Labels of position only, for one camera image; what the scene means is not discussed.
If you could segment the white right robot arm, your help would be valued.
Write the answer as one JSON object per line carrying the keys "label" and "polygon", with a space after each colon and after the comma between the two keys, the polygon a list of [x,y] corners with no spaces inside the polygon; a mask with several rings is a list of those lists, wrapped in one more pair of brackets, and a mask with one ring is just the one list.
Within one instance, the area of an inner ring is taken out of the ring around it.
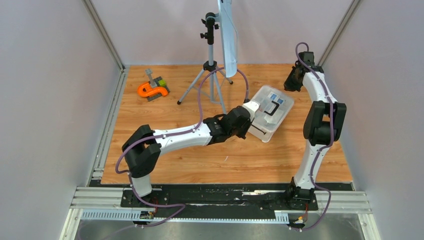
{"label": "white right robot arm", "polygon": [[324,71],[315,64],[312,51],[297,54],[297,61],[283,86],[290,92],[299,92],[305,87],[311,100],[303,125],[305,152],[285,195],[286,204],[298,209],[313,201],[317,173],[329,148],[340,138],[347,106],[338,102],[329,91]]}

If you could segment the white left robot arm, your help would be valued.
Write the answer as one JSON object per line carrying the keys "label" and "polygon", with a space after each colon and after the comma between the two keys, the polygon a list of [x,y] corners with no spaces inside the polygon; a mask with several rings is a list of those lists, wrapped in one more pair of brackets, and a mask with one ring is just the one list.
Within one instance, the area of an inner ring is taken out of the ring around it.
{"label": "white left robot arm", "polygon": [[120,157],[129,168],[135,202],[142,207],[152,203],[150,174],[160,156],[183,148],[223,143],[233,136],[245,139],[258,109],[259,104],[249,101],[196,125],[169,130],[153,130],[148,124],[140,126],[122,145]]}

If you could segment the small blue white sachet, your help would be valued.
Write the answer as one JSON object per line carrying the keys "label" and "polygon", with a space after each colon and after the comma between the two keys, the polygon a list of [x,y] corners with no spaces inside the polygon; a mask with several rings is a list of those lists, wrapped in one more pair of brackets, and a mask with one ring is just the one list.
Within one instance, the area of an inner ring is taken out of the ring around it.
{"label": "small blue white sachet", "polygon": [[279,105],[283,105],[283,104],[285,103],[285,99],[283,99],[283,98],[278,98],[278,99],[276,100],[276,102],[277,102]]}

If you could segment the blue square alcohol pad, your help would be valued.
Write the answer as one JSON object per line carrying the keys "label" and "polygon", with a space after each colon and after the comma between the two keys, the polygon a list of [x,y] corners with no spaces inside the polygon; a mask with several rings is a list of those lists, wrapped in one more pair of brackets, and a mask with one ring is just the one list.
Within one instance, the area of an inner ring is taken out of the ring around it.
{"label": "blue square alcohol pad", "polygon": [[274,92],[270,92],[268,95],[268,98],[270,98],[271,101],[278,102],[280,99],[280,96]]}

